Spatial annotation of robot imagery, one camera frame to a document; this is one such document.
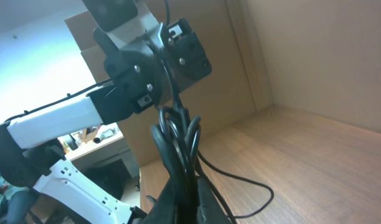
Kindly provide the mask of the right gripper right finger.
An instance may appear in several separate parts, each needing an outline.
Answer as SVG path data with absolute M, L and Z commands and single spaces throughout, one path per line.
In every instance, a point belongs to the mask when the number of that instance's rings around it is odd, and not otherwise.
M 231 224 L 205 179 L 197 179 L 197 224 Z

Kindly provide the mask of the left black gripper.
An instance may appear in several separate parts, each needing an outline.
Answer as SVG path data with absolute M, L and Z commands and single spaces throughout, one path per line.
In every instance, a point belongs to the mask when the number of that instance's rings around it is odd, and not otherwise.
M 103 124 L 140 114 L 172 97 L 169 77 L 184 91 L 212 72 L 196 33 L 181 18 L 160 24 L 122 48 L 102 48 L 111 84 L 88 94 Z

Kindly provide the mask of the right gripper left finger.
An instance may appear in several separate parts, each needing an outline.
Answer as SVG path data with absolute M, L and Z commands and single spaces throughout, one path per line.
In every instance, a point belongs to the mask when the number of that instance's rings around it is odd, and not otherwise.
M 177 184 L 169 179 L 141 224 L 178 224 L 180 201 L 181 191 Z

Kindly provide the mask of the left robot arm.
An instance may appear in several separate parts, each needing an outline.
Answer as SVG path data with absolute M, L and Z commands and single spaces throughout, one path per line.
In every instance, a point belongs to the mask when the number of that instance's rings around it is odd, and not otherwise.
M 200 118 L 189 116 L 179 94 L 209 75 L 210 62 L 185 19 L 144 29 L 118 47 L 93 32 L 106 54 L 108 79 L 0 124 L 0 171 L 12 185 L 31 187 L 89 223 L 202 223 L 213 201 L 199 169 Z M 74 169 L 59 137 L 111 124 L 156 106 L 151 135 L 169 180 L 150 212 L 114 199 Z

